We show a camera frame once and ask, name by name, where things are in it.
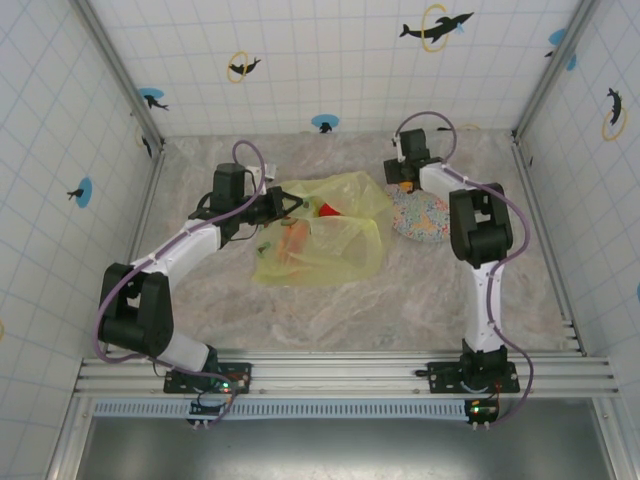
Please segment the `pink peach fruit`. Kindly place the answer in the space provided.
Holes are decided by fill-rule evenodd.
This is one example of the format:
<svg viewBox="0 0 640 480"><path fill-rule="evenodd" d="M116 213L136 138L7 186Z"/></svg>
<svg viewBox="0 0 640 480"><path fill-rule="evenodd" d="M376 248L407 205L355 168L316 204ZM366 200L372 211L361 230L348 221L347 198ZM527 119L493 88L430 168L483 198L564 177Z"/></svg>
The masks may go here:
<svg viewBox="0 0 640 480"><path fill-rule="evenodd" d="M277 246L277 257L285 262L294 255L300 254L309 236L309 226L306 223L295 223L285 226Z"/></svg>

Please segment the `yellow avocado print plastic bag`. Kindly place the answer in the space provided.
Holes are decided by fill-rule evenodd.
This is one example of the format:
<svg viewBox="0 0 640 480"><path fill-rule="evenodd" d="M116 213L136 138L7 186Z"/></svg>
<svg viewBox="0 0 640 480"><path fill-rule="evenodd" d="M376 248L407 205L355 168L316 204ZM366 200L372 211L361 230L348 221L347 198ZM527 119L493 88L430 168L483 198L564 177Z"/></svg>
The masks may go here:
<svg viewBox="0 0 640 480"><path fill-rule="evenodd" d="M276 220L256 237L252 280L265 286L321 287L362 281L375 275L391 243L393 212L387 193L366 172L356 171L316 180L289 180L281 184L289 193L317 196L341 213L319 217L304 207L293 213L294 222ZM309 236L304 250L288 261L277 257L285 226L306 223Z"/></svg>

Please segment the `colourful patterned plate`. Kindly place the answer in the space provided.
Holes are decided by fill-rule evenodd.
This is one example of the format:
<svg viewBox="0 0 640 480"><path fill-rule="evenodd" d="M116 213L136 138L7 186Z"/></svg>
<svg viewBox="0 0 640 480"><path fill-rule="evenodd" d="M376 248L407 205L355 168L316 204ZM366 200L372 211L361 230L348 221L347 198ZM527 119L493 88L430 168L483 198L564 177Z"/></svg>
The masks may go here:
<svg viewBox="0 0 640 480"><path fill-rule="evenodd" d="M425 242L442 242L450 236L448 204L423 190L406 191L401 185L388 185L393 205L393 227L405 237Z"/></svg>

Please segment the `blue circle fish sticker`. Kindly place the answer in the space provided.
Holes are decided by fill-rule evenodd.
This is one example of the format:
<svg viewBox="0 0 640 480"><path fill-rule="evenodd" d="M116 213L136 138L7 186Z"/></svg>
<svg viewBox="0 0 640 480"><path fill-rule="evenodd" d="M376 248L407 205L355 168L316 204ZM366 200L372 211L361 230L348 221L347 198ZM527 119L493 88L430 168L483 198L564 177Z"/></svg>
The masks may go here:
<svg viewBox="0 0 640 480"><path fill-rule="evenodd" d="M560 46L561 42L564 39L566 30L564 28L556 30L548 37L549 44L553 47L551 51L544 55L545 58L551 58L555 50ZM573 52L566 64L566 70L572 71L577 65L577 53Z"/></svg>

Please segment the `small black controller board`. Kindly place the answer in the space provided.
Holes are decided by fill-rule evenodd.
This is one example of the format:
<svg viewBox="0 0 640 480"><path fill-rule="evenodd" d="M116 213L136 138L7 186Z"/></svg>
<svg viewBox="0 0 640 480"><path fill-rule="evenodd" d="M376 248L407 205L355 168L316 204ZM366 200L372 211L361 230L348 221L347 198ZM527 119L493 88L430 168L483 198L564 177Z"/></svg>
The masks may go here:
<svg viewBox="0 0 640 480"><path fill-rule="evenodd" d="M194 400L191 402L189 407L187 422L195 431L201 429L208 430L219 421L220 415L225 411L225 409L225 401L217 403L203 403L200 400Z"/></svg>
<svg viewBox="0 0 640 480"><path fill-rule="evenodd" d="M485 399L466 400L464 411L467 416L467 423L473 431L484 428L488 430L500 414L500 402L497 397Z"/></svg>

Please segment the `grey steel sheet panel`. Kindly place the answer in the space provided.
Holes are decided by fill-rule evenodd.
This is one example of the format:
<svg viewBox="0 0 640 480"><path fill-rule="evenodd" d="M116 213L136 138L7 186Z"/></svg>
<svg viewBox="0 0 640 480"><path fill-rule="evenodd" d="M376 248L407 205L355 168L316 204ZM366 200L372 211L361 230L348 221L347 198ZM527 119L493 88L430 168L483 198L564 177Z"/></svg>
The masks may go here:
<svg viewBox="0 0 640 480"><path fill-rule="evenodd" d="M79 480L612 480L588 414L489 431L418 420L94 422Z"/></svg>

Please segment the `aluminium side rail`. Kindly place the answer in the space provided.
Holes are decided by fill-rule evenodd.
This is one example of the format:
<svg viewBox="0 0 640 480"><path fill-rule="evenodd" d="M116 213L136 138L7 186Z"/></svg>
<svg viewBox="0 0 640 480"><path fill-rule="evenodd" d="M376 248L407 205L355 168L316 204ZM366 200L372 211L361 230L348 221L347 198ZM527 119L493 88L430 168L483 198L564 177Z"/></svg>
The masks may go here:
<svg viewBox="0 0 640 480"><path fill-rule="evenodd" d="M154 195L157 189L159 177L164 164L165 153L164 148L161 148L159 153L153 158L153 165L150 171L149 178L145 184L144 195L142 203L140 205L139 212L136 216L135 228L133 230L131 242L126 255L126 262L133 262L139 254L140 245L146 229L146 224L151 209L151 204L154 199Z"/></svg>
<svg viewBox="0 0 640 480"><path fill-rule="evenodd" d="M561 323L566 338L565 344L568 346L568 350L573 352L575 355L587 356L584 343L576 324L574 309L569 297L569 292L564 282L559 261L553 249L553 242L544 220L538 196L534 190L534 185L528 169L528 163L525 159L524 151L522 150L523 145L523 141L520 141L515 136L511 137L512 155L524 190L527 205L531 213L531 222L536 232L538 244L541 247L547 272L550 276L551 285L560 312Z"/></svg>

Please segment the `aluminium rail beam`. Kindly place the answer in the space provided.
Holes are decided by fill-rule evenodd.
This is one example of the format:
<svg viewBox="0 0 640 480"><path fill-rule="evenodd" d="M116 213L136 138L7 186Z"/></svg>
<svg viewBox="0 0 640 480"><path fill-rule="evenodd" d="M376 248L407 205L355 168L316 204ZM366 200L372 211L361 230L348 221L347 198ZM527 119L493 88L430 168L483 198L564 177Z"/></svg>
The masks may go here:
<svg viewBox="0 0 640 480"><path fill-rule="evenodd" d="M223 362L252 366L252 398L410 398L429 396L426 379L414 372L429 362L454 361L451 352L311 352L224 350ZM533 399L615 398L618 383L606 358L576 352L534 353L511 358L522 387ZM532 374L533 381L527 376ZM163 382L144 360L107 364L83 360L75 393L80 397L159 397Z"/></svg>

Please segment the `aluminium frame post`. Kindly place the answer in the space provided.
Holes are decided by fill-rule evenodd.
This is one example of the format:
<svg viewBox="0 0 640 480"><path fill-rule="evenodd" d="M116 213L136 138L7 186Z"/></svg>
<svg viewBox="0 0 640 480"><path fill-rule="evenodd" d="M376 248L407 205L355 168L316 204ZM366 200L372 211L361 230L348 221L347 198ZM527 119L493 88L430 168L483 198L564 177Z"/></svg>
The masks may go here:
<svg viewBox="0 0 640 480"><path fill-rule="evenodd" d="M124 96L131 115L141 129L140 141L150 158L162 151L164 138L153 120L146 101L140 95L116 47L90 0L69 0L100 57Z"/></svg>
<svg viewBox="0 0 640 480"><path fill-rule="evenodd" d="M577 52L578 44L602 2L603 0L580 0L578 2L562 40L555 48L549 65L534 89L516 128L512 131L512 137L517 146L521 144L540 113L558 79L566 70L569 60Z"/></svg>

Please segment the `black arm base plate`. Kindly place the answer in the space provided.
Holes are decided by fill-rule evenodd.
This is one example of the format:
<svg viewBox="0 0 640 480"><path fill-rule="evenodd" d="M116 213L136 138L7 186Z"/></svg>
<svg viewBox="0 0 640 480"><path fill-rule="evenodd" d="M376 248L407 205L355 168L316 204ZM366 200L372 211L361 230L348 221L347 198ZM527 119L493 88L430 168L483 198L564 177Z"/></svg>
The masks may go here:
<svg viewBox="0 0 640 480"><path fill-rule="evenodd" d="M234 386L238 394L250 391L253 365L248 362L222 362L218 374L227 378L198 377L172 370L165 375L163 391L167 394L230 394Z"/></svg>
<svg viewBox="0 0 640 480"><path fill-rule="evenodd" d="M515 365L508 362L505 369L474 370L462 361L429 362L427 380L433 394L493 394L519 393L519 377Z"/></svg>

